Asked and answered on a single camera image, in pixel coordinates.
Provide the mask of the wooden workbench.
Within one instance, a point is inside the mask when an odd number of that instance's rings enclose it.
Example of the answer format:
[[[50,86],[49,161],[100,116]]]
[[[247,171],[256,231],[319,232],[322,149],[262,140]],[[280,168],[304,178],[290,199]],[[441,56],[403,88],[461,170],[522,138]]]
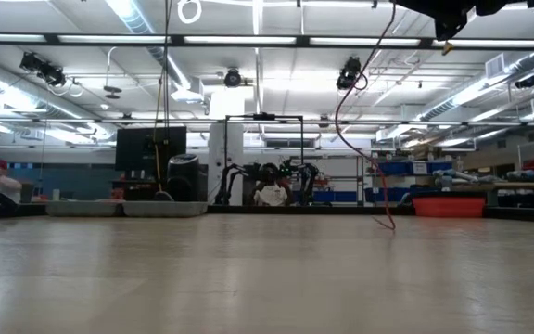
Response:
[[[507,195],[516,195],[528,192],[534,195],[534,182],[497,182],[497,183],[463,183],[451,186],[451,191],[478,192],[486,197],[486,205],[489,207],[501,207],[500,192],[507,190]]]

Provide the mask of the black background rig frame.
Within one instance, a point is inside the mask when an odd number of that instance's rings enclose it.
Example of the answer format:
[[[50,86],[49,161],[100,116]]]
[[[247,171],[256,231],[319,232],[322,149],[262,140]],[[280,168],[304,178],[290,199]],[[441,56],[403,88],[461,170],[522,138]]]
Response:
[[[266,112],[256,114],[244,114],[244,115],[225,115],[223,120],[223,169],[230,163],[228,156],[228,123],[231,119],[249,119],[255,123],[278,121],[279,123],[287,123],[288,120],[298,120],[300,124],[300,161],[304,162],[305,151],[305,137],[304,137],[304,118],[302,116],[285,116],[276,115]]]

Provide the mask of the black monitor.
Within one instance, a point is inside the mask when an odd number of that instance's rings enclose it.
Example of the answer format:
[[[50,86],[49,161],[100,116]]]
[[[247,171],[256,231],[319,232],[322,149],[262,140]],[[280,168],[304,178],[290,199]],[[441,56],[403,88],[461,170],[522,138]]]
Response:
[[[185,154],[185,127],[120,129],[117,132],[115,169],[117,171],[166,173],[169,158]]]

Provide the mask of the shelf with blue bins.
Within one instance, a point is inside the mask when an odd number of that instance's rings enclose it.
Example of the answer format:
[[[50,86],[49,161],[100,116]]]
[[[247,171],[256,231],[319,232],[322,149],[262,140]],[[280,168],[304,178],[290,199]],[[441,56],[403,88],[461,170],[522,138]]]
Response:
[[[384,202],[379,171],[386,179],[388,201],[399,203],[406,194],[438,190],[433,173],[451,168],[451,161],[381,161],[378,169],[370,168],[365,176],[364,200],[376,204]]]

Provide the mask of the small red plastic bin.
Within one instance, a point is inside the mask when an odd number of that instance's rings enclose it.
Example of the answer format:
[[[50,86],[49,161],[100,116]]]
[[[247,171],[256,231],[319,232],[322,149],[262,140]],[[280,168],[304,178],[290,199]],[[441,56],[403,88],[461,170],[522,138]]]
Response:
[[[428,197],[414,198],[417,216],[447,218],[479,218],[486,200],[480,197]]]

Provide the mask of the black ceiling mounted device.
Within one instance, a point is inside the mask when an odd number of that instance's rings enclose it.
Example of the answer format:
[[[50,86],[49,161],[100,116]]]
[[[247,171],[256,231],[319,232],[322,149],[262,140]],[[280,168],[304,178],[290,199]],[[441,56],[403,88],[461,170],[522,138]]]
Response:
[[[62,67],[53,65],[36,53],[24,52],[19,67],[26,72],[34,73],[50,86],[63,86],[67,81]]]

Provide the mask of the grey tool kit case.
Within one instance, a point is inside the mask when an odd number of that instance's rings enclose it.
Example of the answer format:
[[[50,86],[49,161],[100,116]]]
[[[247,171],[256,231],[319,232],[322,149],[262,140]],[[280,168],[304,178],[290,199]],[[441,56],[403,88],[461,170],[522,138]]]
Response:
[[[50,201],[46,213],[56,217],[184,218],[205,214],[206,202],[77,200]]]

